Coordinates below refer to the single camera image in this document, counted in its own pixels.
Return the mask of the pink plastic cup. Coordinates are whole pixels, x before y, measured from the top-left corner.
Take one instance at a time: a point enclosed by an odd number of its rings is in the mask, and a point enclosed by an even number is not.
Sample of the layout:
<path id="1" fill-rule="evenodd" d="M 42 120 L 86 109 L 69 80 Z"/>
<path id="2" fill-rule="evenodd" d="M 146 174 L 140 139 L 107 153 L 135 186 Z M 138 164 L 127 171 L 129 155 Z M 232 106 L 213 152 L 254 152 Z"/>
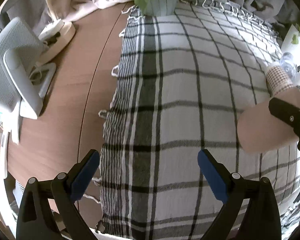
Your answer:
<path id="1" fill-rule="evenodd" d="M 277 150 L 299 139 L 293 128 L 271 115 L 270 100 L 246 109 L 239 117 L 237 134 L 243 151 L 249 154 Z"/>

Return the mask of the black white plaid cloth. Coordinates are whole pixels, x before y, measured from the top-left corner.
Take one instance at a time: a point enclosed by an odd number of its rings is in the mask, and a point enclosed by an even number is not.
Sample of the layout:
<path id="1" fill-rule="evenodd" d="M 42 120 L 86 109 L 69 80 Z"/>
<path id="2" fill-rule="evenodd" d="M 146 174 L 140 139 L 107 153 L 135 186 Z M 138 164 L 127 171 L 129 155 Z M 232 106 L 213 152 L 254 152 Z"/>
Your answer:
<path id="1" fill-rule="evenodd" d="M 236 128 L 270 97 L 264 69 L 282 56 L 274 28 L 227 0 L 180 0 L 162 17 L 128 12 L 101 150 L 104 232 L 200 239 L 222 206 L 200 172 L 202 148 L 246 179 L 268 177 L 284 213 L 300 192 L 300 151 L 246 154 Z"/>

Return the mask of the white plant pot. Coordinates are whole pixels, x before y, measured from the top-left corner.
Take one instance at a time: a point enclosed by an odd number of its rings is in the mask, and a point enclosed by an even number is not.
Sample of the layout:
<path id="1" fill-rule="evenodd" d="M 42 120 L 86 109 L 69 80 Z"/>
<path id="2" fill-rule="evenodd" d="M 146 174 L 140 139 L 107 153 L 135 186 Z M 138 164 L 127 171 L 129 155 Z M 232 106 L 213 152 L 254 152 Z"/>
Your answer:
<path id="1" fill-rule="evenodd" d="M 300 66 L 300 33 L 294 25 L 290 26 L 282 43 L 281 51 L 283 53 L 291 53 L 293 62 L 297 67 Z"/>

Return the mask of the wooden base desk lamp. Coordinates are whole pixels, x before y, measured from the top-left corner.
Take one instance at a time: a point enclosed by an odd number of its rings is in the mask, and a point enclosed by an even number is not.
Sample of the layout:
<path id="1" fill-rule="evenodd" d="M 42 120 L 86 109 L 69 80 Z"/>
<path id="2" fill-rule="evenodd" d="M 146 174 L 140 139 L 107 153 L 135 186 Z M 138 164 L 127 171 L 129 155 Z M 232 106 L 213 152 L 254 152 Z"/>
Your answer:
<path id="1" fill-rule="evenodd" d="M 76 29 L 72 22 L 57 16 L 51 0 L 45 0 L 52 22 L 39 35 L 45 49 L 37 63 L 41 66 L 53 60 L 72 40 Z"/>

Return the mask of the white portable projector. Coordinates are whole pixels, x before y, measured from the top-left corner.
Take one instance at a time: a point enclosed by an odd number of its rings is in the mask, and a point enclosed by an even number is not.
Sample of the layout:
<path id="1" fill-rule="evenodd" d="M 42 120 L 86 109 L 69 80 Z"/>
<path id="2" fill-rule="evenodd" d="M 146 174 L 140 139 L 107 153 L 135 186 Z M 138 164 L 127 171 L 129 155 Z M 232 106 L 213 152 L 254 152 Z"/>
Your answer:
<path id="1" fill-rule="evenodd" d="M 0 113 L 37 119 L 56 72 L 55 63 L 39 65 L 44 44 L 19 17 L 0 33 Z"/>

